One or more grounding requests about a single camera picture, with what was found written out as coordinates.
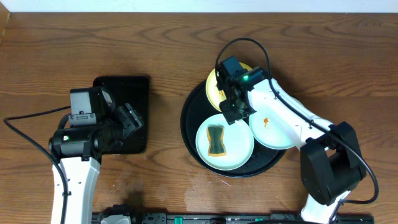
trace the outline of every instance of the white background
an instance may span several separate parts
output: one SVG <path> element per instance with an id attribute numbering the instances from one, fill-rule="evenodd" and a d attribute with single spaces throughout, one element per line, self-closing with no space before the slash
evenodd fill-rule
<path id="1" fill-rule="evenodd" d="M 398 0 L 0 0 L 10 12 L 398 12 Z"/>

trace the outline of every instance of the brown sponge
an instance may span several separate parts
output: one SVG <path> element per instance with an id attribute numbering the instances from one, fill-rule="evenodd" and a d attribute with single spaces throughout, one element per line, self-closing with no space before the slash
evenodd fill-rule
<path id="1" fill-rule="evenodd" d="M 225 156 L 226 150 L 223 143 L 224 127 L 207 127 L 207 138 L 209 139 L 209 156 Z"/>

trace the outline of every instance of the yellow plate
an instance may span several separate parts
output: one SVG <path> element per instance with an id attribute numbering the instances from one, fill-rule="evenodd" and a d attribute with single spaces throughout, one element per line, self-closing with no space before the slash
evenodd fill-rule
<path id="1" fill-rule="evenodd" d="M 245 63 L 240 62 L 241 66 L 248 71 L 250 71 L 252 68 L 249 65 L 246 65 Z M 226 100 L 224 91 L 218 91 L 217 89 L 217 79 L 216 79 L 216 72 L 215 69 L 210 72 L 209 77 L 207 77 L 206 81 L 206 96 L 211 105 L 213 105 L 216 110 L 220 111 L 220 103 L 224 100 Z"/>

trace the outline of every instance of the wooden surface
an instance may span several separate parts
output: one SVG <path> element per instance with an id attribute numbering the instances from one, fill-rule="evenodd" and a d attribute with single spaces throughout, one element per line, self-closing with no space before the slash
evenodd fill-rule
<path id="1" fill-rule="evenodd" d="M 0 2 L 0 44 L 8 23 L 10 13 Z"/>
<path id="2" fill-rule="evenodd" d="M 11 15 L 0 46 L 0 117 L 69 105 L 69 90 L 101 75 L 151 76 L 145 153 L 104 156 L 94 211 L 115 203 L 169 212 L 298 212 L 307 193 L 299 152 L 289 150 L 269 171 L 247 179 L 211 173 L 186 150 L 180 112 L 235 37 L 268 49 L 281 86 L 308 109 L 356 130 L 374 169 L 380 196 L 345 213 L 371 213 L 377 223 L 398 215 L 398 16 L 395 14 L 25 14 Z M 226 51 L 264 66 L 260 51 Z M 63 113 L 13 122 L 43 146 Z M 0 125 L 0 222 L 49 223 L 51 163 Z M 369 177 L 349 196 L 367 199 Z"/>

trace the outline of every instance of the round black tray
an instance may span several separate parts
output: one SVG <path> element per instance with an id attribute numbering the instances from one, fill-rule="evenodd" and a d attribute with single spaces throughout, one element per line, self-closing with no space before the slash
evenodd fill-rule
<path id="1" fill-rule="evenodd" d="M 226 177 L 250 177 L 268 170 L 285 154 L 286 150 L 269 149 L 254 140 L 254 150 L 249 160 L 233 170 L 218 170 L 210 167 L 198 155 L 195 144 L 197 131 L 207 118 L 220 113 L 210 104 L 206 96 L 206 80 L 188 96 L 181 112 L 181 134 L 190 154 L 202 166 Z"/>

